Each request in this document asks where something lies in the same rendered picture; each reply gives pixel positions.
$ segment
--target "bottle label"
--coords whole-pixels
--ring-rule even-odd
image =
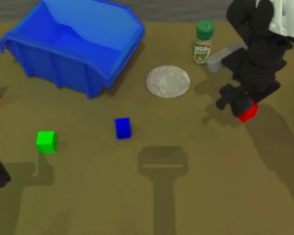
[[[195,45],[194,60],[198,63],[205,62],[210,54],[210,45]]]

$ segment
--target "cube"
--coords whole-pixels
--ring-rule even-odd
[[[132,127],[129,117],[114,119],[116,137],[118,140],[132,137]]]
[[[55,153],[57,137],[54,131],[39,131],[36,146],[40,153]]]

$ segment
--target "blue cube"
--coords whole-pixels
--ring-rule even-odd
[[[128,139],[132,137],[132,127],[129,117],[114,119],[114,125],[118,140]]]

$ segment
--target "small bottle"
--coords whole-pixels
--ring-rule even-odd
[[[196,24],[196,40],[194,43],[193,59],[198,64],[206,63],[210,55],[212,36],[215,31],[215,24],[210,20],[202,20]]]

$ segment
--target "toy block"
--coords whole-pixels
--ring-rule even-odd
[[[237,50],[244,48],[244,44],[242,43],[232,43],[226,48],[216,52],[215,54],[211,55],[207,59],[207,68],[210,73],[217,73],[223,67],[222,59],[229,56],[230,54],[236,52]]]
[[[118,140],[132,137],[132,127],[129,117],[114,119],[116,137]]]
[[[55,153],[57,136],[54,131],[39,131],[36,146],[40,153]]]

